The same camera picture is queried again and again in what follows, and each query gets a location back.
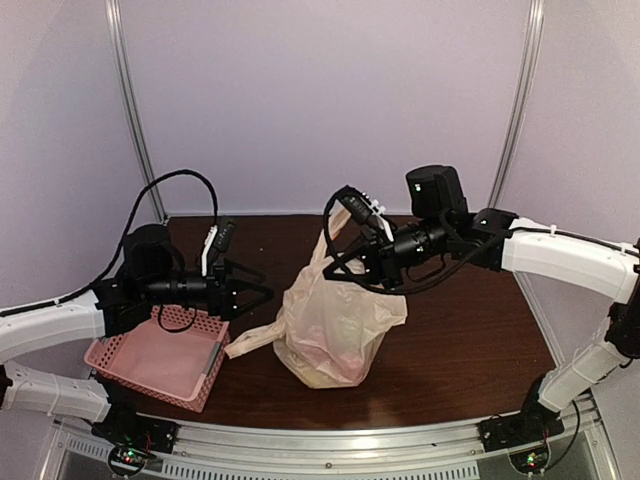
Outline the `beige plastic bag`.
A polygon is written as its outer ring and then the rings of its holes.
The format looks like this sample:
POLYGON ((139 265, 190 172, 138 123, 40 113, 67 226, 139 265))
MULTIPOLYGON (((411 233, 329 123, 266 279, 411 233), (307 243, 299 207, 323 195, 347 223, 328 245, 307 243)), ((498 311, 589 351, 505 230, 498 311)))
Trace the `beige plastic bag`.
POLYGON ((325 279, 323 269, 331 263, 326 250, 320 234, 309 263, 283 293, 275 320, 228 344, 229 358, 270 344, 309 388, 356 387, 366 379, 386 333, 406 322, 407 301, 325 279))

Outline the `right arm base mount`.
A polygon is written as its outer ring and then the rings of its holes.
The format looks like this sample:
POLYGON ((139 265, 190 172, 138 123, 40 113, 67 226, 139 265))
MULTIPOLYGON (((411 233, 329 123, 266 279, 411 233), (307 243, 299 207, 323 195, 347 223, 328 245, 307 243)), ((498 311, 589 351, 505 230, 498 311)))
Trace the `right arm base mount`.
POLYGON ((518 412, 493 415, 478 424, 484 451, 508 450, 511 466, 528 476, 547 470, 551 465, 549 440, 565 431, 560 414, 538 402, 542 380, 540 376, 534 381, 518 412))

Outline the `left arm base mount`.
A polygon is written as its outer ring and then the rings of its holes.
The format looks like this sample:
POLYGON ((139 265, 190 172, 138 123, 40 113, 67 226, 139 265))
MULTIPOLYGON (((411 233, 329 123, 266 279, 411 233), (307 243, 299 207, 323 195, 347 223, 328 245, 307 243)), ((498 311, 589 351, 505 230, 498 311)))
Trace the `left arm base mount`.
POLYGON ((178 424, 141 415, 127 404, 113 404, 105 419, 90 422, 91 433, 108 441, 107 466, 117 477, 130 479, 158 459, 173 452, 178 424))

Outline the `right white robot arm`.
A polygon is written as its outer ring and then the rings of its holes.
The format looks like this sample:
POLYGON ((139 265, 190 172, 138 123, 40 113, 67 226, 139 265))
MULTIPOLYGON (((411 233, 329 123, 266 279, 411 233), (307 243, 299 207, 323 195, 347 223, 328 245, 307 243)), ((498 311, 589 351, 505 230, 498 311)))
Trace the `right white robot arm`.
POLYGON ((535 440, 577 396, 639 357, 639 248, 539 224, 514 212, 468 208, 457 170, 428 165, 406 176, 415 222, 397 227, 380 203, 346 185, 324 208, 340 205, 360 228, 339 252, 324 234, 332 259, 327 280, 371 293, 407 297, 426 292, 465 265, 528 274, 598 293, 611 300, 589 342, 532 386, 512 430, 535 440))

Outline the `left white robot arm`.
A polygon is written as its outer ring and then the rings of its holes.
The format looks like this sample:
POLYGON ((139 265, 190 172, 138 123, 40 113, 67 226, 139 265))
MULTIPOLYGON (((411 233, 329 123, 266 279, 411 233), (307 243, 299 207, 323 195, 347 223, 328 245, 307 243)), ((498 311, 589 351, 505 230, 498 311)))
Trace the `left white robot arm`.
POLYGON ((114 277, 94 281, 64 298, 32 303, 1 314, 1 406, 104 423, 123 444, 137 442, 144 424, 128 408, 113 403, 96 380, 81 381, 36 371, 15 358, 83 339, 128 334, 171 307, 197 309, 231 321, 273 297, 263 274, 224 258, 234 223, 212 227, 200 267, 189 270, 167 227, 147 224, 125 234, 114 277))

